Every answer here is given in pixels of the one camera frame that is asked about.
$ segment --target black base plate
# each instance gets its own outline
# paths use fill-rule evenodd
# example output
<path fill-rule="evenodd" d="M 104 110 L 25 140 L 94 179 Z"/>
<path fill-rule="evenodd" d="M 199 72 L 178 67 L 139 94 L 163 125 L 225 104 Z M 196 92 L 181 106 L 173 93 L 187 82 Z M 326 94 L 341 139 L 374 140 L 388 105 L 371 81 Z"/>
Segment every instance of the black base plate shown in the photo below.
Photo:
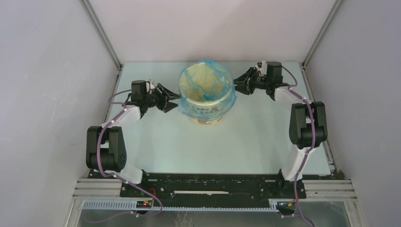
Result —
<path fill-rule="evenodd" d="M 153 193 L 166 207 L 192 208 L 269 208 L 269 198 L 293 199 L 294 192 L 276 190 L 277 175 L 213 175 L 213 174 L 148 174 L 141 188 Z M 120 197 L 148 197 L 123 183 Z M 304 185 L 299 184 L 299 198 L 306 198 Z M 176 191 L 218 191 L 227 194 L 182 194 Z"/>

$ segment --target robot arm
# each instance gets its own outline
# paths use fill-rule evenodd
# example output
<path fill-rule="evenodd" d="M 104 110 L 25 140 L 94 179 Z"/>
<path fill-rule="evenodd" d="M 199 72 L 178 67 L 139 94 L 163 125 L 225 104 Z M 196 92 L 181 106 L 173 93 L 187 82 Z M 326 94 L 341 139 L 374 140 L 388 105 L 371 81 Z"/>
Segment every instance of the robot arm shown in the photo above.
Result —
<path fill-rule="evenodd" d="M 169 91 L 161 84 L 155 87 L 152 80 L 133 81 L 131 93 L 120 113 L 101 126 L 91 126 L 88 129 L 86 156 L 88 168 L 99 170 L 98 160 L 100 160 L 105 173 L 139 184 L 142 181 L 143 171 L 127 162 L 122 128 L 131 127 L 151 107 L 156 106 L 159 110 L 167 113 L 178 106 L 178 104 L 170 102 L 178 98 L 179 95 Z"/>
<path fill-rule="evenodd" d="M 281 73 L 281 63 L 262 61 L 235 79 L 234 84 L 236 91 L 246 95 L 252 94 L 256 88 L 266 90 L 272 100 L 284 104 L 291 111 L 289 137 L 293 145 L 281 175 L 284 181 L 293 182 L 302 179 L 309 155 L 327 139 L 326 111 L 322 102 L 312 102 L 293 91 L 294 86 L 283 83 Z M 313 148 L 312 123 L 315 134 Z"/>

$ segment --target floor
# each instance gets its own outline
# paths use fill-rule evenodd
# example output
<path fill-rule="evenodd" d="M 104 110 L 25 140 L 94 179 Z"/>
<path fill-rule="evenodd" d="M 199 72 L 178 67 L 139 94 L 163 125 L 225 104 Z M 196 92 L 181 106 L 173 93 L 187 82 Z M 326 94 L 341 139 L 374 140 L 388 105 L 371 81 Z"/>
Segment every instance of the floor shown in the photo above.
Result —
<path fill-rule="evenodd" d="M 138 79 L 153 79 L 178 93 L 180 72 L 191 62 L 128 62 L 124 64 L 117 92 L 131 88 Z M 234 78 L 255 62 L 222 62 Z M 307 96 L 298 62 L 283 62 L 299 85 L 294 88 Z M 292 78 L 283 71 L 284 82 Z M 123 128 L 128 161 L 153 173 L 276 174 L 290 151 L 288 137 L 290 111 L 272 101 L 264 91 L 253 95 L 237 93 L 238 98 L 226 117 L 215 126 L 191 122 L 178 108 L 163 113 L 149 109 L 132 128 Z M 125 101 L 119 95 L 115 101 Z M 113 117 L 121 109 L 111 109 Z M 323 147 L 311 155 L 304 174 L 328 175 Z"/>

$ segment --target gray wall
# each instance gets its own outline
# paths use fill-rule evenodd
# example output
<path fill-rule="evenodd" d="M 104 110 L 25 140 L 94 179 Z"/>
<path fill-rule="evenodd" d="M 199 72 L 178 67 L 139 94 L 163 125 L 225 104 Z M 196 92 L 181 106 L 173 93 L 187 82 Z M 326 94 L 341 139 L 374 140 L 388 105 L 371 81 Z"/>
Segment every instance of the gray wall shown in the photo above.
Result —
<path fill-rule="evenodd" d="M 400 226 L 401 1 L 345 1 L 307 67 L 368 226 Z"/>
<path fill-rule="evenodd" d="M 0 226 L 61 226 L 116 68 L 78 0 L 0 1 Z"/>
<path fill-rule="evenodd" d="M 93 0 L 122 62 L 301 61 L 335 0 Z"/>

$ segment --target white table surface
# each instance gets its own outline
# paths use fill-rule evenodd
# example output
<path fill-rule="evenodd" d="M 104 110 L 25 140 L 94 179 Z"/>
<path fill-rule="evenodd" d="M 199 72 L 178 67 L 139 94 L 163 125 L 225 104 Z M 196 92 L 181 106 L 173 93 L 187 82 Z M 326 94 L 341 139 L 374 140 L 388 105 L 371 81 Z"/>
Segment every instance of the white table surface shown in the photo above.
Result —
<path fill-rule="evenodd" d="M 124 64 L 117 92 L 131 88 L 138 79 L 153 79 L 178 93 L 180 72 L 191 62 L 128 62 Z M 255 62 L 222 62 L 234 78 Z M 307 96 L 298 62 L 283 62 L 298 80 L 294 88 Z M 283 70 L 284 82 L 293 84 Z M 178 108 L 163 113 L 151 108 L 131 128 L 123 128 L 127 158 L 150 173 L 277 174 L 291 148 L 288 137 L 290 111 L 264 91 L 247 96 L 237 92 L 237 101 L 215 126 L 191 122 Z M 114 101 L 125 101 L 127 93 Z M 121 106 L 111 109 L 115 116 Z M 329 165 L 321 145 L 311 155 L 304 174 L 328 175 Z"/>

